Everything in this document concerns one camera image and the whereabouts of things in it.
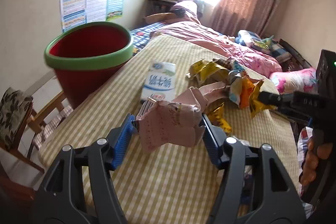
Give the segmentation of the right hand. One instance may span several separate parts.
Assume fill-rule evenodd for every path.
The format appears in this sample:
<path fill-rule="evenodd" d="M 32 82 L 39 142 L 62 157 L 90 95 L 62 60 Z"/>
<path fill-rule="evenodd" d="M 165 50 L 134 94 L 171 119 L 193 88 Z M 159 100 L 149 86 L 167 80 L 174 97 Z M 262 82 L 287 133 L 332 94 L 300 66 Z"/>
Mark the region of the right hand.
<path fill-rule="evenodd" d="M 315 180 L 317 174 L 316 169 L 318 167 L 319 160 L 326 160 L 333 149 L 332 143 L 325 143 L 317 147 L 317 152 L 314 153 L 314 140 L 310 138 L 307 143 L 307 154 L 305 162 L 302 168 L 302 175 L 299 179 L 299 182 L 302 186 L 309 185 L 312 181 Z"/>

